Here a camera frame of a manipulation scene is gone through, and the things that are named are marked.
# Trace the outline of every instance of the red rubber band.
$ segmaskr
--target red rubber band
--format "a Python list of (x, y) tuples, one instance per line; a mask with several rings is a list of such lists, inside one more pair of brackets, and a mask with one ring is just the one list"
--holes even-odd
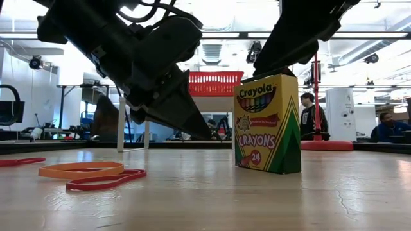
[(0, 160), (0, 167), (19, 166), (46, 161), (46, 158), (24, 158), (20, 160)]
[[(72, 171), (95, 171), (95, 170), (98, 170), (98, 169), (74, 169)], [(98, 177), (89, 177), (89, 178), (83, 178), (83, 179), (78, 179), (78, 180), (71, 180), (70, 182), (66, 183), (66, 190), (92, 191), (92, 190), (110, 189), (110, 188), (119, 186), (125, 182), (129, 182), (131, 180), (142, 178), (146, 175), (147, 175), (147, 172), (145, 170), (139, 170), (139, 169), (124, 170), (119, 175), (98, 176)], [(101, 181), (106, 181), (106, 180), (115, 180), (115, 181), (104, 183), (104, 184), (84, 185), (84, 183), (101, 182)]]

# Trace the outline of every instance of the orange rubber band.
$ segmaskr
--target orange rubber band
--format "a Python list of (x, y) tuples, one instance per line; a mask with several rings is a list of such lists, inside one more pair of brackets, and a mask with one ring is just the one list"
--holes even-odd
[[(106, 168), (97, 171), (73, 171), (74, 169)], [(77, 180), (89, 177), (118, 175), (124, 171), (124, 165), (117, 162), (79, 162), (70, 164), (56, 164), (39, 168), (39, 176)]]

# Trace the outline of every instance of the crayon box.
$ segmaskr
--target crayon box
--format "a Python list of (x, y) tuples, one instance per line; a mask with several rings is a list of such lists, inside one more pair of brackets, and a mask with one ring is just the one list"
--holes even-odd
[(235, 87), (235, 160), (238, 167), (301, 172), (296, 77), (278, 74)]

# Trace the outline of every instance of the ceiling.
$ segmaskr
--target ceiling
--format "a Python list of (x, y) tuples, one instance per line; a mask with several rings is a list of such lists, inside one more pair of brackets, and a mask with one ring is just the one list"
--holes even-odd
[[(411, 31), (411, 1), (381, 0), (380, 3), (379, 8), (374, 8), (375, 0), (361, 1), (344, 15), (340, 31)], [(204, 23), (206, 31), (271, 31), (279, 18), (278, 5), (275, 0), (177, 0), (175, 6), (198, 17)], [(141, 17), (149, 10), (139, 6), (133, 12), (128, 9), (124, 9), (124, 12)], [(33, 32), (37, 28), (36, 17), (45, 12), (44, 7), (32, 0), (5, 0), (0, 15), (0, 32)], [(159, 10), (143, 26), (158, 21), (163, 13)], [(3, 42), (7, 43), (4, 46), (12, 46), (22, 56), (41, 52), (38, 55), (54, 65), (69, 62), (76, 68), (91, 73), (88, 78), (95, 74), (91, 62), (72, 45), (61, 46), (33, 40)], [(193, 71), (244, 71), (244, 78), (248, 78), (254, 68), (252, 64), (246, 63), (245, 57), (252, 42), (204, 40), (195, 56), (179, 65)], [(380, 58), (377, 63), (363, 62), (364, 58), (374, 53)], [(318, 56), (322, 63), (324, 85), (365, 85), (370, 80), (374, 80), (376, 85), (411, 85), (411, 40), (330, 40), (320, 42)], [(290, 69), (299, 77), (301, 84), (310, 76), (309, 64), (295, 64)], [(395, 89), (382, 89), (374, 94), (388, 100), (388, 93), (393, 90)], [(364, 94), (360, 91), (356, 93), (358, 98)]]

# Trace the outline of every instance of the blue shirt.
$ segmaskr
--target blue shirt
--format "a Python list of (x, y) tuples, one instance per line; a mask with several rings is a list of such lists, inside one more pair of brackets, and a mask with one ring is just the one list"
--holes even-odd
[(392, 142), (390, 136), (400, 135), (404, 136), (403, 132), (411, 130), (411, 126), (401, 122), (394, 122), (394, 127), (389, 127), (384, 123), (378, 125), (378, 141)]

